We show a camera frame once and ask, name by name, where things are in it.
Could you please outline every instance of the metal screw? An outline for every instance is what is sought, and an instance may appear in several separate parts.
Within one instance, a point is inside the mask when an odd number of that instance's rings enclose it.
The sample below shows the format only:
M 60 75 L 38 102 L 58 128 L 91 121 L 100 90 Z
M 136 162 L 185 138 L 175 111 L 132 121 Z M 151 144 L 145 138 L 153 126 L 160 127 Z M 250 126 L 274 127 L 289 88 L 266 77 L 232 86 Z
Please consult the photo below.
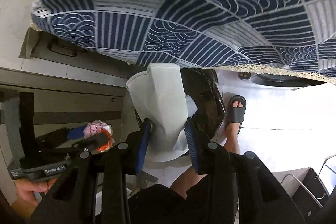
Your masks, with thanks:
M 210 149 L 216 149 L 216 148 L 218 147 L 218 144 L 215 143 L 215 142 L 209 142 L 209 143 L 208 143 L 208 147 L 209 147 Z
M 245 153 L 245 156 L 246 156 L 247 158 L 249 158 L 249 159 L 254 159 L 254 157 L 255 157 L 255 153 L 253 153 L 253 152 L 251 152 L 251 151 L 247 151 L 247 152 Z
M 118 144 L 118 148 L 120 150 L 125 150 L 125 149 L 128 148 L 128 144 L 127 143 L 120 143 L 120 144 Z
M 90 153 L 88 151 L 83 151 L 82 153 L 80 153 L 80 157 L 82 159 L 86 159 L 88 156 L 90 155 Z

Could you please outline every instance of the black shorts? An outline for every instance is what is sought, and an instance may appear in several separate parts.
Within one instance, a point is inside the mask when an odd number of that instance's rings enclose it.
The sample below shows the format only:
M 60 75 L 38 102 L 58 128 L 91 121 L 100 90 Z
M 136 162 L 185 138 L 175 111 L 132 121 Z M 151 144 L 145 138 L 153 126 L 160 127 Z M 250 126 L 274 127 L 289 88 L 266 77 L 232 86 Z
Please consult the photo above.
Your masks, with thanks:
M 208 208 L 209 178 L 187 191 L 187 200 L 170 188 L 156 184 L 129 198 L 132 224 L 204 223 Z

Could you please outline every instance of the blue and white fabric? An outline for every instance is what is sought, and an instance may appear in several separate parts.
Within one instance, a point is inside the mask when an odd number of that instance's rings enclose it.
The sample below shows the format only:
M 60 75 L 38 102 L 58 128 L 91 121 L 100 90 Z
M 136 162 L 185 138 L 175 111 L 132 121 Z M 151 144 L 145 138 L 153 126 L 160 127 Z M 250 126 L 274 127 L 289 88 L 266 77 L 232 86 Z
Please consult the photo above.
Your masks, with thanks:
M 336 77 L 336 0 L 36 0 L 32 19 L 142 66 L 254 64 Z

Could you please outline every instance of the slipper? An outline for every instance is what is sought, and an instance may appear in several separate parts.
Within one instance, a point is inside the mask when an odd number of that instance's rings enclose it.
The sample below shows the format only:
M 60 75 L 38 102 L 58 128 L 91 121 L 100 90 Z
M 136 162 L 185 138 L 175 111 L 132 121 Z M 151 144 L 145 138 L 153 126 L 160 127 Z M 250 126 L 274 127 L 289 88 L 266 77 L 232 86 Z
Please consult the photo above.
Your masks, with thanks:
M 243 107 L 233 107 L 232 104 L 233 102 L 237 101 L 238 103 L 242 103 Z M 231 97 L 230 101 L 229 101 L 229 105 L 227 107 L 227 125 L 226 127 L 229 125 L 230 122 L 236 122 L 236 123 L 240 123 L 239 125 L 239 130 L 238 133 L 240 131 L 240 128 L 242 127 L 242 122 L 244 121 L 244 115 L 245 115 L 245 111 L 246 111 L 246 99 L 243 96 L 240 95 L 234 95 Z

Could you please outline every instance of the person's foot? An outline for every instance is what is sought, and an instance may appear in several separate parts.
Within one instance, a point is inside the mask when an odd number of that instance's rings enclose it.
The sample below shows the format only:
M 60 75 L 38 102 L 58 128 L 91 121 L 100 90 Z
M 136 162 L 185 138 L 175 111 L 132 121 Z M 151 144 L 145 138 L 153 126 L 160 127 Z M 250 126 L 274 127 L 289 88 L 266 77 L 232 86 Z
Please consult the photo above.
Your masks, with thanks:
M 233 104 L 232 104 L 233 107 L 243 107 L 243 104 L 242 103 L 239 103 L 238 101 L 234 101 Z M 226 128 L 226 137 L 229 138 L 229 137 L 234 137 L 234 138 L 237 138 L 237 134 L 238 134 L 238 131 L 239 131 L 239 126 L 240 126 L 240 123 L 239 122 L 230 122 Z

